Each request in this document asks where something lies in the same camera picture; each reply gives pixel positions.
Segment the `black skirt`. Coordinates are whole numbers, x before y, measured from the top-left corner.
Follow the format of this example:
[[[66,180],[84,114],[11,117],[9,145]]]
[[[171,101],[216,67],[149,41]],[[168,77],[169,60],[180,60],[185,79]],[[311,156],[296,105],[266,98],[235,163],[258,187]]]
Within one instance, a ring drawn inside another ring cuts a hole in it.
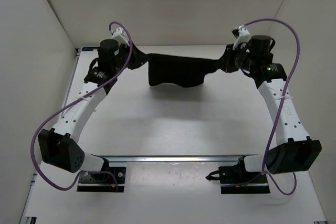
[[[148,80],[151,87],[175,84],[192,88],[204,83],[205,76],[222,66],[220,59],[148,54]]]

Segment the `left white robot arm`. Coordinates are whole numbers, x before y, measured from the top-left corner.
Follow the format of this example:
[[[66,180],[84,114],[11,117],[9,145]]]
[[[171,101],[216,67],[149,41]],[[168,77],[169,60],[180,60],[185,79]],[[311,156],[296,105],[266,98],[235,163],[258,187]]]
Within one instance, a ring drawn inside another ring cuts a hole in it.
[[[38,134],[43,162],[71,173],[88,171],[96,180],[106,180],[110,174],[107,161],[85,153],[78,145],[80,134],[116,83],[115,75],[122,67],[136,69],[147,60],[148,56],[136,46],[129,48],[114,39],[103,40],[98,47],[98,56],[90,63],[84,78],[80,101],[68,108],[50,130],[43,129]]]

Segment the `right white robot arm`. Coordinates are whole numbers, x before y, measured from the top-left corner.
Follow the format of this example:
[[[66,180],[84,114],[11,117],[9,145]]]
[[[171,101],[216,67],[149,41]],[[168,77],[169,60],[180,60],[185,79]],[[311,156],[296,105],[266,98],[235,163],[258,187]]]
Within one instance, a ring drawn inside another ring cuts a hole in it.
[[[276,140],[276,146],[268,144],[264,154],[244,157],[244,164],[235,169],[236,178],[248,182],[254,172],[307,171],[322,146],[300,122],[288,91],[289,76],[281,64],[272,61],[275,41],[266,35],[235,34],[235,38],[221,57],[221,69],[227,73],[241,70],[254,80],[274,124],[270,138]]]

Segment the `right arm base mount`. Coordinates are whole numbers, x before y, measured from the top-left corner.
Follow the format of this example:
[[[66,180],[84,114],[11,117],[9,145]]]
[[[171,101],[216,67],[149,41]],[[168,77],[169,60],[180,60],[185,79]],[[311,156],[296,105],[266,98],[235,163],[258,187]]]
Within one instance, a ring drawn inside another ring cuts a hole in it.
[[[219,181],[222,195],[270,193],[266,175],[246,171],[243,161],[233,166],[219,166],[218,170],[210,172],[205,178],[208,181]]]

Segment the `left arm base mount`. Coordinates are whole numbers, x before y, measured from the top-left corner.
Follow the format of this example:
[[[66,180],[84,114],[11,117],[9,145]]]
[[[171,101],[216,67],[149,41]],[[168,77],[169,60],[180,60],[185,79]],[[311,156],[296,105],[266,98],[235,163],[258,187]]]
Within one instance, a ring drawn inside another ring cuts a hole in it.
[[[125,189],[127,164],[126,163],[110,163],[109,174],[88,174],[80,175],[77,184],[78,192],[88,193],[123,193]]]

